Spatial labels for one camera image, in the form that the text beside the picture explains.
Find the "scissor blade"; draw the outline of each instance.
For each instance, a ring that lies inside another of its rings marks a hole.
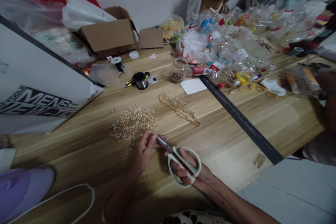
[[[169,153],[173,152],[173,148],[170,147],[165,140],[163,140],[162,136],[158,135],[157,140]]]

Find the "glass jar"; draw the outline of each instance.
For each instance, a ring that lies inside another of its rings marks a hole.
[[[184,57],[176,57],[171,66],[171,79],[175,83],[181,83],[186,78],[188,61]]]

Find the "hand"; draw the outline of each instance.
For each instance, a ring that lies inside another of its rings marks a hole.
[[[152,150],[162,147],[156,139],[157,135],[158,134],[155,131],[147,129],[139,139],[135,150],[133,164],[129,171],[129,176],[132,179],[138,179],[144,172],[148,165]]]
[[[197,163],[195,157],[189,153],[188,151],[185,151],[182,147],[177,150],[181,157],[183,157],[185,160],[187,160],[194,168],[196,168]],[[170,162],[171,169],[173,170],[173,173],[180,177],[180,180],[185,185],[191,184],[191,179],[187,177],[188,172],[185,169],[182,169],[180,165],[174,161]],[[212,181],[214,175],[210,171],[210,169],[202,163],[202,168],[195,179],[193,186],[196,187],[198,190],[205,192],[209,188],[209,183]]]
[[[316,77],[321,89],[325,92],[336,90],[336,74],[334,72],[324,72]]]

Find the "purple object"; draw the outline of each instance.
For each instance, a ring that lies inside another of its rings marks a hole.
[[[0,174],[0,223],[34,207],[48,193],[55,178],[52,169],[14,169]]]

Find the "white floor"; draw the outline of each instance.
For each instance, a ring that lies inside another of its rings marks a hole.
[[[280,223],[336,223],[333,166],[285,159],[238,194]]]

